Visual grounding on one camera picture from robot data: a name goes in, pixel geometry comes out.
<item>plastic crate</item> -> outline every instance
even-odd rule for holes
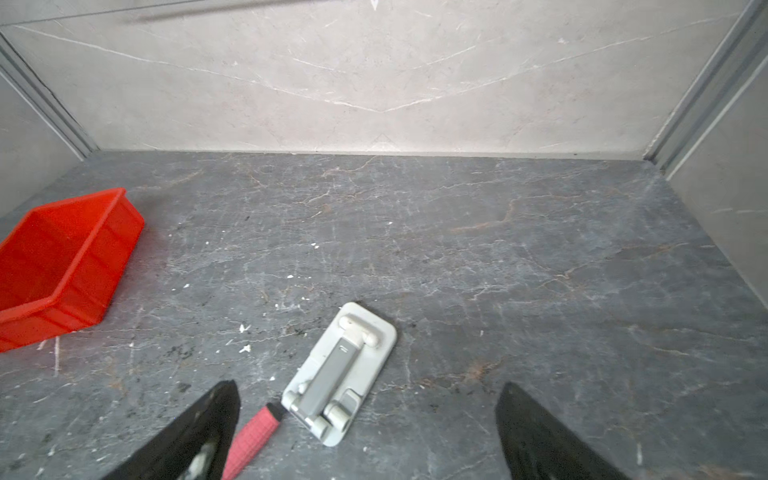
[[[30,210],[0,244],[0,352],[99,323],[142,228],[124,188]]]

